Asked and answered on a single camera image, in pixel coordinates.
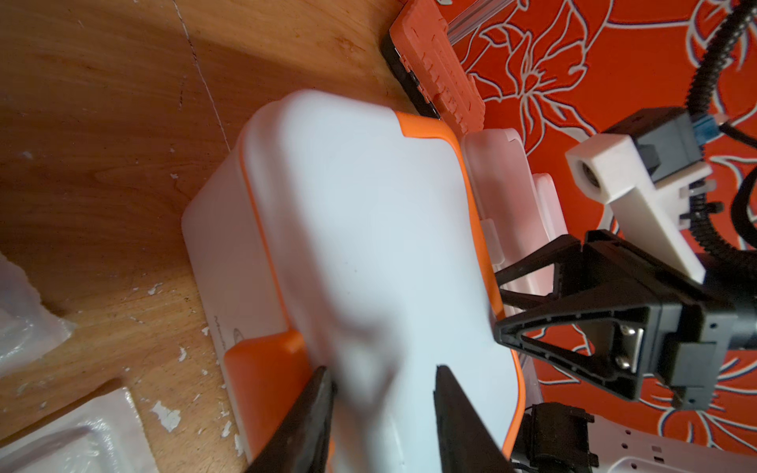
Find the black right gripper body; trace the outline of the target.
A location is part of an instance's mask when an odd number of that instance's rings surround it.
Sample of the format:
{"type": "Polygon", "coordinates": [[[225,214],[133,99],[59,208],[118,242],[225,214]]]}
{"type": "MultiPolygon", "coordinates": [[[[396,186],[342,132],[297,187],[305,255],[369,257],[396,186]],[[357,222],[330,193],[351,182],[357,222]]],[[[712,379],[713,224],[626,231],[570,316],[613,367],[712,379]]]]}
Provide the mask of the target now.
{"type": "Polygon", "coordinates": [[[723,359],[756,348],[756,281],[705,257],[697,283],[607,231],[591,231],[583,245],[588,292],[637,295],[651,306],[645,331],[645,376],[672,393],[680,410],[706,410],[723,359]]]}

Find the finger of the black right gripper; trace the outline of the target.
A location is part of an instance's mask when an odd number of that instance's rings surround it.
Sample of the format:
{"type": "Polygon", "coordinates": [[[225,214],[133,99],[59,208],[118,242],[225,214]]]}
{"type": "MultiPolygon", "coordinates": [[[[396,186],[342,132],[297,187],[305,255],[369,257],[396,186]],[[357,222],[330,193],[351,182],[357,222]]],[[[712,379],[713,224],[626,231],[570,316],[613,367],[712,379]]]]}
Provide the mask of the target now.
{"type": "Polygon", "coordinates": [[[621,399],[639,398],[651,316],[643,298],[612,292],[501,296],[520,312],[496,324],[498,343],[621,399]]]}
{"type": "Polygon", "coordinates": [[[583,280],[582,242],[571,235],[558,236],[539,250],[495,273],[502,303],[517,309],[535,309],[578,293],[583,280]],[[547,267],[553,268],[552,291],[534,295],[508,290],[505,286],[530,277],[547,267]]]}

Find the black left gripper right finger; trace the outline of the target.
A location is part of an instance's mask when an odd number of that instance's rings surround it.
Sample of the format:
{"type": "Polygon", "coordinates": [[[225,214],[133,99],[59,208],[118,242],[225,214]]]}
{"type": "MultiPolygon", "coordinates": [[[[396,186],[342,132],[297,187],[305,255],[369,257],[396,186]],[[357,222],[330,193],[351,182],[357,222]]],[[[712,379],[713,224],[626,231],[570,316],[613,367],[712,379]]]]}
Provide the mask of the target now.
{"type": "Polygon", "coordinates": [[[437,366],[434,404],[443,473],[515,471],[448,366],[437,366]]]}

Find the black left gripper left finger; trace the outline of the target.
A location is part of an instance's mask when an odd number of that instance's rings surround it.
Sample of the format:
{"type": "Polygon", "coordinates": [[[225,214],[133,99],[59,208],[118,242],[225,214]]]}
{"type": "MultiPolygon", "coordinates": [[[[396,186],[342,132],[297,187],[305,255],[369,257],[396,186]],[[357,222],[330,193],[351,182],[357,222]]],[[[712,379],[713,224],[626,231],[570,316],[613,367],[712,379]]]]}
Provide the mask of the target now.
{"type": "Polygon", "coordinates": [[[331,371],[318,367],[246,472],[327,471],[336,392],[331,371]]]}

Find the pink medicine chest box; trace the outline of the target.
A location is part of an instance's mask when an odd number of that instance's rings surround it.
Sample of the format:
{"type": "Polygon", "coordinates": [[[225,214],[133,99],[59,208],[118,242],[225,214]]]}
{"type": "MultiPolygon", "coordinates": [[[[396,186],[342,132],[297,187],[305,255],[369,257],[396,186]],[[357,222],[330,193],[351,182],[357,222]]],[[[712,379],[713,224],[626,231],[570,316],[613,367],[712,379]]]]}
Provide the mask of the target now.
{"type": "Polygon", "coordinates": [[[554,179],[531,170],[516,130],[469,134],[462,138],[461,151],[493,271],[567,234],[554,179]]]}

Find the gauze packet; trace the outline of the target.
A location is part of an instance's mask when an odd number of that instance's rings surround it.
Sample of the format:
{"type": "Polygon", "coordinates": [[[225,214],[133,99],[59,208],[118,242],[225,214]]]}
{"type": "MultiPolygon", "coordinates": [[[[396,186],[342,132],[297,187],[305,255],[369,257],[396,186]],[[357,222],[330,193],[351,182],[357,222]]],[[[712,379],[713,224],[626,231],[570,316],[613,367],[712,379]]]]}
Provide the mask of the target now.
{"type": "Polygon", "coordinates": [[[26,272],[1,256],[1,376],[9,376],[67,341],[75,324],[51,313],[26,272]]]}
{"type": "Polygon", "coordinates": [[[130,391],[97,396],[1,449],[3,472],[156,472],[130,391]]]}

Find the grey orange medicine chest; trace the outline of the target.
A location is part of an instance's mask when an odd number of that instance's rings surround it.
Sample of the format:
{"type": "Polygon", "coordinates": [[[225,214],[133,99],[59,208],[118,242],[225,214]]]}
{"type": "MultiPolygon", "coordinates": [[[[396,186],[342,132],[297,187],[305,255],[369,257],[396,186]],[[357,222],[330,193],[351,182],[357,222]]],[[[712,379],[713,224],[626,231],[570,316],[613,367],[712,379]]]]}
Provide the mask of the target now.
{"type": "Polygon", "coordinates": [[[248,460],[319,367],[337,387],[331,472],[440,471],[440,366],[513,451],[524,378],[493,336],[504,308],[441,120],[315,90],[271,102],[181,230],[248,460]]]}

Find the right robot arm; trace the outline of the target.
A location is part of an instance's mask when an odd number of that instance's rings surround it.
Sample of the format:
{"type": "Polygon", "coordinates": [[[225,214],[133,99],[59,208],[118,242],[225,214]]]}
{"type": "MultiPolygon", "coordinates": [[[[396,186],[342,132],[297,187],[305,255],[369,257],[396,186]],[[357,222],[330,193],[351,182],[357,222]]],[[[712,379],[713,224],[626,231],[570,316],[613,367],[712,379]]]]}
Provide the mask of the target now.
{"type": "Polygon", "coordinates": [[[712,218],[723,204],[704,146],[721,135],[756,140],[709,111],[727,61],[756,15],[737,4],[709,42],[682,108],[646,108],[572,148],[566,160],[584,195],[606,205],[619,234],[560,236],[498,271],[500,286],[553,267],[546,296],[507,289],[518,309],[497,323],[498,343],[620,399],[638,401],[654,378],[673,411],[705,413],[731,351],[756,348],[756,228],[749,173],[729,205],[745,248],[712,218]]]}

